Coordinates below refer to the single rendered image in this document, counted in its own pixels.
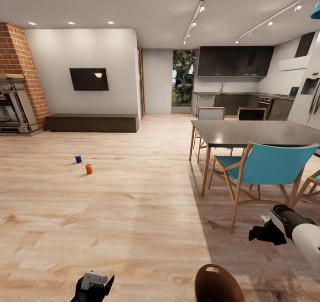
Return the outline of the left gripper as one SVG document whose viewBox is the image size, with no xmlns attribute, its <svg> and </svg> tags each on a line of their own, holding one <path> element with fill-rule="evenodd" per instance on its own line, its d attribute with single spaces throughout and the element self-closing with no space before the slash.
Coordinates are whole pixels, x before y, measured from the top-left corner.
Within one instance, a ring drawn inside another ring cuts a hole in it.
<svg viewBox="0 0 320 302">
<path fill-rule="evenodd" d="M 81 289 L 83 279 L 79 279 L 73 300 L 78 300 L 79 302 L 102 302 L 105 295 L 108 296 L 114 279 L 115 276 L 113 275 L 105 285 L 94 283 L 88 290 Z"/>
</svg>

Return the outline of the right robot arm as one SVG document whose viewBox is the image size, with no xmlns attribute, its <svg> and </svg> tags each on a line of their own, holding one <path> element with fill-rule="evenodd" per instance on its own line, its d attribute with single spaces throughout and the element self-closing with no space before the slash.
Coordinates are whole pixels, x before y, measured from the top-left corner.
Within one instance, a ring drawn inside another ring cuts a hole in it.
<svg viewBox="0 0 320 302">
<path fill-rule="evenodd" d="M 248 239 L 273 242 L 275 246 L 290 238 L 314 269 L 320 279 L 320 227 L 310 218 L 304 218 L 286 205 L 278 205 L 270 216 L 261 215 L 263 227 L 254 226 Z"/>
</svg>

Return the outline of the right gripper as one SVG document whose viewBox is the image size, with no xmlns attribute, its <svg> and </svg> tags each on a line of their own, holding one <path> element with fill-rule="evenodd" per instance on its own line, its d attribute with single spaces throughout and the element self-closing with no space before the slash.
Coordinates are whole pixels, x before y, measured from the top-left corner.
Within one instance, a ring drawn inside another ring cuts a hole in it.
<svg viewBox="0 0 320 302">
<path fill-rule="evenodd" d="M 273 242 L 275 246 L 280 244 L 285 245 L 287 243 L 284 235 L 276 235 L 269 228 L 268 223 L 265 223 L 263 227 L 254 226 L 252 230 L 249 231 L 248 239 L 251 241 L 253 239 Z"/>
</svg>

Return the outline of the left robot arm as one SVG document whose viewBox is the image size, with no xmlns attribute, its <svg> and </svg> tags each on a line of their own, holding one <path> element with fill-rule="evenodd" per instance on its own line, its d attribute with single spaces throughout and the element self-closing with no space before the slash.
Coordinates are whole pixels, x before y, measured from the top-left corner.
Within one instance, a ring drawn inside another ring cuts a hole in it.
<svg viewBox="0 0 320 302">
<path fill-rule="evenodd" d="M 93 271 L 86 272 L 76 285 L 76 293 L 70 302 L 102 302 L 108 296 L 115 276 Z M 108 281 L 109 280 L 109 281 Z"/>
</svg>

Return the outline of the trash can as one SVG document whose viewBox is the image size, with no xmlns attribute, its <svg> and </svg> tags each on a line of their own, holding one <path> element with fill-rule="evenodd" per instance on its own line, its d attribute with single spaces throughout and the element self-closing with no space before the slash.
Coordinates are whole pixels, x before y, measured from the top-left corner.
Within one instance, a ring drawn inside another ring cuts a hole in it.
<svg viewBox="0 0 320 302">
<path fill-rule="evenodd" d="M 209 267 L 219 272 L 207 271 Z M 246 302 L 235 277 L 217 264 L 203 265 L 196 274 L 194 287 L 196 302 Z"/>
</svg>

